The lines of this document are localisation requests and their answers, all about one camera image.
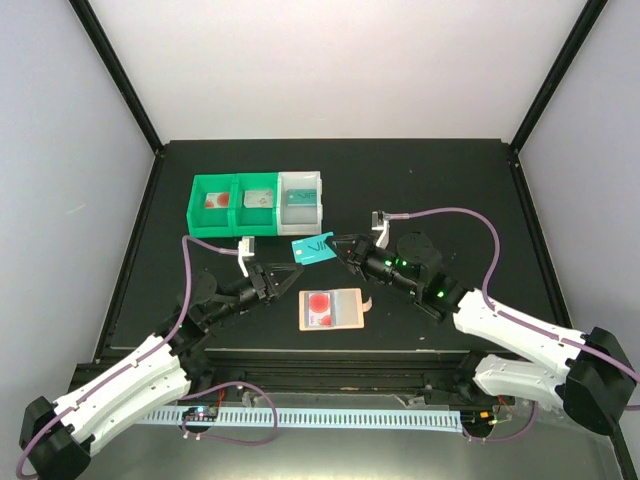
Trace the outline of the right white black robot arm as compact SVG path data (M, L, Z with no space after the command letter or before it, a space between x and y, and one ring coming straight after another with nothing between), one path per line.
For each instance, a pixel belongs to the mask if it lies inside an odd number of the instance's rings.
M327 246L347 269L407 294L435 321L450 319L461 333L516 354L487 354L454 379L457 396L476 403L511 396L562 409L585 429L610 436L638 384L611 332L551 325L468 289L442 267L442 256L422 233L404 235L393 251L368 235L331 235Z

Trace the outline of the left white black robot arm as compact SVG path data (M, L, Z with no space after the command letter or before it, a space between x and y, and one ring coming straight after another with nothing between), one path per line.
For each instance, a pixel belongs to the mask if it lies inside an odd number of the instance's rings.
M75 479L102 447L148 413L188 395L207 397L215 384L205 354L213 327L273 303L302 272L296 263L255 264L227 286L207 272L190 276L182 307L132 353L78 389L26 407L17 478L27 478L23 468L30 464L33 479Z

